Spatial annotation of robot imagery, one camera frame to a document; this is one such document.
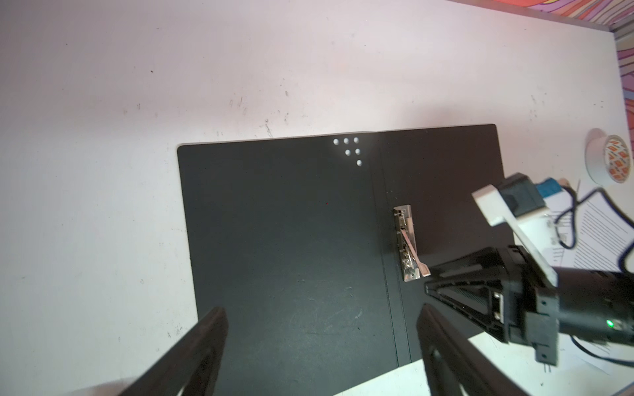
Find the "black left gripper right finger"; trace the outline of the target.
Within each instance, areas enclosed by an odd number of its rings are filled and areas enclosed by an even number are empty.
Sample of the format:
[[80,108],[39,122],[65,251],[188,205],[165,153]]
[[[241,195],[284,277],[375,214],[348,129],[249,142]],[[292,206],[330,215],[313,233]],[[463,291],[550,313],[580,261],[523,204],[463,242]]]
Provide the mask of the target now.
[[417,331],[430,394],[526,394],[432,305],[420,311]]

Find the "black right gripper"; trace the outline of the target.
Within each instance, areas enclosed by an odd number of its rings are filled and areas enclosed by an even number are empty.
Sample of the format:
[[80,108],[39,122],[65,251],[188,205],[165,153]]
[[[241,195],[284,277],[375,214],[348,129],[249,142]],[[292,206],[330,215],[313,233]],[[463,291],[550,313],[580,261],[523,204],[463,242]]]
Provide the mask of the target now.
[[[484,284],[498,281],[497,287]],[[486,247],[435,265],[425,291],[502,343],[533,348],[535,360],[559,363],[559,308],[556,289],[522,247]]]

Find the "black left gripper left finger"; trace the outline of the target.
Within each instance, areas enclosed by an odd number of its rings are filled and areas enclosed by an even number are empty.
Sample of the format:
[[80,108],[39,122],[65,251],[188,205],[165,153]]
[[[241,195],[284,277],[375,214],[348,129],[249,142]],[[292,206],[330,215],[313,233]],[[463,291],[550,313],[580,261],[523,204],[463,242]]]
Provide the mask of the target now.
[[228,330],[226,311],[212,309],[122,394],[212,395]]

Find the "printed paper files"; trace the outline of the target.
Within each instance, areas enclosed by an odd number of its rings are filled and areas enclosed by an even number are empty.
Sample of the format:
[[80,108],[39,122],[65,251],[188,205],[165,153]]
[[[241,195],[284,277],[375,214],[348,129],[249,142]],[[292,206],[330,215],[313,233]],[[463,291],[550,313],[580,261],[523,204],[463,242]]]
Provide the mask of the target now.
[[[561,190],[545,198],[552,219],[559,219],[556,229],[561,239],[573,249],[556,243],[544,252],[544,257],[553,267],[581,270],[617,272],[617,261],[622,252],[633,243],[633,227],[620,219],[609,204],[597,193],[589,198],[576,212],[576,235],[571,235],[571,216],[561,212],[572,206],[570,195]],[[607,359],[632,361],[633,349],[617,346],[614,342],[589,342],[580,336],[561,342],[564,365],[589,366],[612,374],[617,365]]]

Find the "blue file folder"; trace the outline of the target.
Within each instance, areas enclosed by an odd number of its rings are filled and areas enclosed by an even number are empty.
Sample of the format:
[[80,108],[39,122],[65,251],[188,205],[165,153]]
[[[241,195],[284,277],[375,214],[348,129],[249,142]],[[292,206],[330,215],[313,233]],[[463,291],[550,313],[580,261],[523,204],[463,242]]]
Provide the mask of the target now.
[[229,321],[218,395],[336,394],[419,360],[429,297],[396,206],[431,267],[513,243],[472,198],[505,176],[494,125],[183,145],[178,165],[197,311]]

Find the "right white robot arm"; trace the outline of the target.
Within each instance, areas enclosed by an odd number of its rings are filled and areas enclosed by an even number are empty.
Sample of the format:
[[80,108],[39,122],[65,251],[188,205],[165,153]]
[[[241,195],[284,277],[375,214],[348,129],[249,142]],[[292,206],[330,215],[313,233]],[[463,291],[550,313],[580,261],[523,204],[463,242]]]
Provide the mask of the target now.
[[539,363],[559,362],[559,336],[633,344],[633,278],[621,272],[556,269],[547,282],[521,246],[487,247],[437,265],[427,295],[502,343],[532,347]]

